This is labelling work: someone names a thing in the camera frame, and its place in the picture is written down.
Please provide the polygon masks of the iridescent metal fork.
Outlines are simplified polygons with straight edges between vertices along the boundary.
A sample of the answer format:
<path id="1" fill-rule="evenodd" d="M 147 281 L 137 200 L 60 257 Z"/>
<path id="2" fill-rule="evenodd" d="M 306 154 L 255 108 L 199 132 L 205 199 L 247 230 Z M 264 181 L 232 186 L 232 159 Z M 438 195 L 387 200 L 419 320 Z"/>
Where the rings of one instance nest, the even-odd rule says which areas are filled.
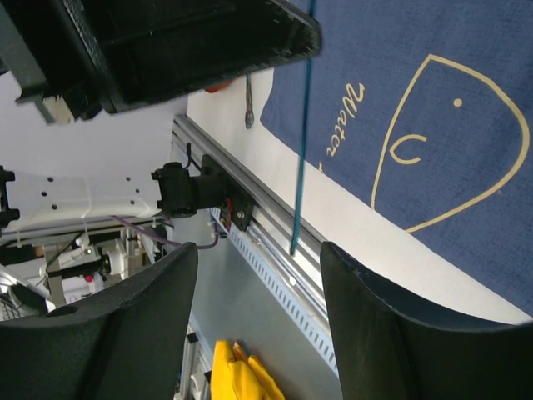
<path id="1" fill-rule="evenodd" d="M 245 127 L 246 129 L 251 129 L 255 121 L 254 112 L 253 112 L 253 97 L 252 97 L 252 80 L 251 75 L 245 75 L 246 81 L 246 109 L 245 109 Z"/>

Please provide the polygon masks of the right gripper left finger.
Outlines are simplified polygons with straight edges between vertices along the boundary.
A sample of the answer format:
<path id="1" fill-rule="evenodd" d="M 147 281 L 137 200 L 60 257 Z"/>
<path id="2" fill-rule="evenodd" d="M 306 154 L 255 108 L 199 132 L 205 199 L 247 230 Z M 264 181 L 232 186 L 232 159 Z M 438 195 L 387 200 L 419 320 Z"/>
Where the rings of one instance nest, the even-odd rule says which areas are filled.
<path id="1" fill-rule="evenodd" d="M 198 251 L 43 316 L 1 324 L 3 399 L 171 399 L 180 376 Z"/>

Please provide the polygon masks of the red plate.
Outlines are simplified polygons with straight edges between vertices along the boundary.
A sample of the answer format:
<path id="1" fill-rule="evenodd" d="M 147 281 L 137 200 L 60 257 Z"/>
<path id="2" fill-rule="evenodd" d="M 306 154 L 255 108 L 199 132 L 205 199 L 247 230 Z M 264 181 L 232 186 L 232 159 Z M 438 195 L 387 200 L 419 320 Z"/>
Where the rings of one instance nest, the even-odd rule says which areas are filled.
<path id="1" fill-rule="evenodd" d="M 210 94 L 217 93 L 217 92 L 220 92 L 221 90 L 224 90 L 225 88 L 227 88 L 231 83 L 232 83 L 232 80 L 226 80 L 224 82 L 220 82 L 218 84 L 206 87 L 204 89 L 204 91 L 206 93 L 210 93 Z"/>

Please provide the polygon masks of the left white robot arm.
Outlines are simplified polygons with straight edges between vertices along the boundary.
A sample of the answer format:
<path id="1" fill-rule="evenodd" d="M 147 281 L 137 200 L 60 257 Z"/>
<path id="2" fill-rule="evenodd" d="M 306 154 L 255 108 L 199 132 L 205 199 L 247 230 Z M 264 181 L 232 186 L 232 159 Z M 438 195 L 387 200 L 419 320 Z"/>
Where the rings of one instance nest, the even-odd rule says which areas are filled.
<path id="1" fill-rule="evenodd" d="M 56 126 L 155 106 L 320 51 L 318 21 L 288 1 L 1 4 L 1 71 L 16 79 L 17 103 Z M 178 162 L 98 178 L 1 170 L 1 229 L 10 233 L 250 203 L 207 155 L 197 175 Z"/>

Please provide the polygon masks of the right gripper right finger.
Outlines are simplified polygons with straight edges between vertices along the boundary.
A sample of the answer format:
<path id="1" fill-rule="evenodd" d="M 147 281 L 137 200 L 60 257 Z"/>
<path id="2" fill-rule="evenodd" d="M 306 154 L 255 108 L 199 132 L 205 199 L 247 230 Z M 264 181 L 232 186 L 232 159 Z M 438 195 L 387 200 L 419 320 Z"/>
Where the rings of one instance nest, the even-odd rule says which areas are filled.
<path id="1" fill-rule="evenodd" d="M 532 324 L 427 300 L 333 242 L 320 266 L 345 399 L 530 399 Z"/>

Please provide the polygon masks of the blue metal spoon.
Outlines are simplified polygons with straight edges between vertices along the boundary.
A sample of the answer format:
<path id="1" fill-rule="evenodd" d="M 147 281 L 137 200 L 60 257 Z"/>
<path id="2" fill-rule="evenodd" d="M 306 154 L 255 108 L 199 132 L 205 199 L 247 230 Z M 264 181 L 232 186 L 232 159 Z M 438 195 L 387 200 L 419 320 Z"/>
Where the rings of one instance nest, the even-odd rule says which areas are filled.
<path id="1" fill-rule="evenodd" d="M 306 60 L 306 75 L 304 85 L 304 103 L 302 109 L 302 122 L 301 122 L 301 140 L 298 153 L 298 170 L 296 176 L 296 194 L 294 205 L 294 221 L 291 235 L 291 242 L 289 247 L 289 254 L 293 257 L 296 254 L 296 250 L 299 243 L 300 230 L 301 230 L 301 209 L 303 204 L 303 191 L 304 191 L 304 179 L 306 168 L 306 150 L 307 150 L 307 138 L 308 138 L 308 119 L 309 119 L 309 102 L 311 96 L 311 77 L 313 70 L 313 61 L 309 57 Z"/>

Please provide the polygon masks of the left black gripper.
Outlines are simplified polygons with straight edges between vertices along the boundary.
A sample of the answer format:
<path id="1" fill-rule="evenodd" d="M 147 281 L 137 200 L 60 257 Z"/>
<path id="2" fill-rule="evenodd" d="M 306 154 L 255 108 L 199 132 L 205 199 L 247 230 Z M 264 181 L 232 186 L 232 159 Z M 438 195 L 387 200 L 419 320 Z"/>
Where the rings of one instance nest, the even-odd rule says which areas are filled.
<path id="1" fill-rule="evenodd" d="M 127 113 L 321 51 L 288 1 L 4 1 L 1 71 L 49 124 Z"/>

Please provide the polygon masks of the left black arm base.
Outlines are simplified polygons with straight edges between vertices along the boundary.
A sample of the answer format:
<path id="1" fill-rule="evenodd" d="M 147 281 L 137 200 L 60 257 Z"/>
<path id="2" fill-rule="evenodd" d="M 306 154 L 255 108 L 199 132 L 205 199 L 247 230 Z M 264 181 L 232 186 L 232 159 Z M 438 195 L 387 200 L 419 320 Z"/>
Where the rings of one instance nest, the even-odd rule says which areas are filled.
<path id="1" fill-rule="evenodd" d="M 199 208 L 218 208 L 219 220 L 226 229 L 235 225 L 245 232 L 252 220 L 256 205 L 253 197 L 215 159 L 202 157 L 201 174 L 198 177 Z"/>

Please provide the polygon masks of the blue cloth placemat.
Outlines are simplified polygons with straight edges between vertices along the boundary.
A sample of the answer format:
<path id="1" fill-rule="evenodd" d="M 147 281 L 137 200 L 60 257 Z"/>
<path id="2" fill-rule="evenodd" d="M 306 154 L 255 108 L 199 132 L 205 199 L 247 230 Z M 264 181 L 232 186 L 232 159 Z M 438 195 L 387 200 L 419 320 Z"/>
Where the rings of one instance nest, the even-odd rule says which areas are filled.
<path id="1" fill-rule="evenodd" d="M 262 125 L 431 251 L 532 310 L 532 4 L 319 1 L 312 68 Z"/>

